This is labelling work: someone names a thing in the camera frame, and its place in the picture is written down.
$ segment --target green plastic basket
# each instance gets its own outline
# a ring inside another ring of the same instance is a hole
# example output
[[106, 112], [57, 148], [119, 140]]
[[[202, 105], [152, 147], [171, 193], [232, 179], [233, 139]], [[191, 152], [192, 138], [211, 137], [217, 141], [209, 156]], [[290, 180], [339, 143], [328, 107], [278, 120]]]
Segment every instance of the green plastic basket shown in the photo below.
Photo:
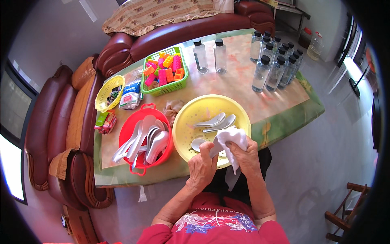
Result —
[[[142, 74], [141, 91], [142, 91], [143, 94], [151, 94], [152, 96], [160, 96], [162, 94], [170, 93], [171, 91], [176, 91], [176, 90], [179, 90], [179, 89], [182, 89], [182, 88], [186, 87], [186, 79], [188, 77], [188, 69], [187, 69], [187, 66], [186, 66], [186, 62], [184, 61], [183, 52], [181, 51], [181, 48], [178, 47], [178, 46], [174, 46], [172, 48], [168, 48], [168, 49], [165, 49], [165, 50], [162, 50], [162, 51], [158, 51], [158, 52], [148, 56], [146, 59], [156, 60], [157, 57], [160, 56], [159, 52], [169, 53], [172, 56], [174, 54], [176, 54], [176, 53], [180, 53], [180, 56], [181, 56], [181, 67], [184, 70], [184, 77], [181, 80], [169, 82], [166, 85], [163, 85], [163, 86], [160, 86], [160, 87], [148, 90], [149, 88], [145, 85], [145, 76], [144, 76], [144, 74]], [[145, 69], [145, 66], [146, 66], [146, 59], [144, 60], [144, 67], [143, 67], [143, 69]]]

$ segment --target red shirt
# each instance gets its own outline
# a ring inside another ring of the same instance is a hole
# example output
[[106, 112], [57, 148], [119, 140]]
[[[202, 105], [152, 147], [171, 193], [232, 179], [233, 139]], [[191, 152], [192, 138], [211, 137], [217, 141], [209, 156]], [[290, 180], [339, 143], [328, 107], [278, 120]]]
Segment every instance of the red shirt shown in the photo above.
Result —
[[138, 243], [290, 243], [276, 221], [267, 221], [257, 230], [253, 212], [245, 203], [202, 192], [192, 201], [188, 211], [170, 229], [165, 224], [146, 228]]

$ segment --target window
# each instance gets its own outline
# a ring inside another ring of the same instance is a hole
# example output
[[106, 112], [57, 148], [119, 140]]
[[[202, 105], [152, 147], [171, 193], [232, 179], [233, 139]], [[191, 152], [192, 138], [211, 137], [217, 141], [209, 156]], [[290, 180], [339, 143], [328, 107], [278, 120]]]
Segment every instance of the window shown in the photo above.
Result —
[[0, 81], [0, 157], [11, 194], [25, 204], [24, 141], [37, 95], [8, 61]]

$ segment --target orange building block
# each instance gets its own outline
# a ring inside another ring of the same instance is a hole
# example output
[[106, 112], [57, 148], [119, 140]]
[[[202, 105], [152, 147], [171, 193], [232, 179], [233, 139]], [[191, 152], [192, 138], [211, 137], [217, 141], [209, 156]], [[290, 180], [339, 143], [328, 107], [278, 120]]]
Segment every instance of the orange building block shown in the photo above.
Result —
[[167, 73], [167, 82], [174, 81], [172, 69], [166, 69], [165, 72]]
[[151, 73], [153, 73], [154, 71], [155, 71], [155, 69], [153, 68], [153, 66], [149, 66], [146, 69], [144, 69], [144, 75], [148, 76]]
[[173, 62], [173, 57], [169, 55], [169, 56], [164, 60], [163, 66], [166, 67], [166, 68], [168, 68], [168, 67], [172, 64], [172, 62]]
[[175, 77], [173, 78], [174, 81], [178, 81], [183, 79], [184, 76], [184, 70], [183, 69], [177, 69], [175, 73]]
[[158, 64], [158, 61], [156, 61], [156, 60], [153, 60], [153, 59], [146, 59], [146, 60], [148, 60], [149, 62], [152, 62], [153, 64]]

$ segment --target cardboard box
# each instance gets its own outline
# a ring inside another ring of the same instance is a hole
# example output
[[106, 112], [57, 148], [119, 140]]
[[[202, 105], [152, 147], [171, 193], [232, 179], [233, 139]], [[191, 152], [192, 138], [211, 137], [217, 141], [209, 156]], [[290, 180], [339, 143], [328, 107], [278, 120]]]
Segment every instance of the cardboard box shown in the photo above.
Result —
[[62, 208], [64, 209], [63, 217], [66, 230], [76, 244], [99, 243], [89, 211], [79, 211], [66, 205], [63, 205]]

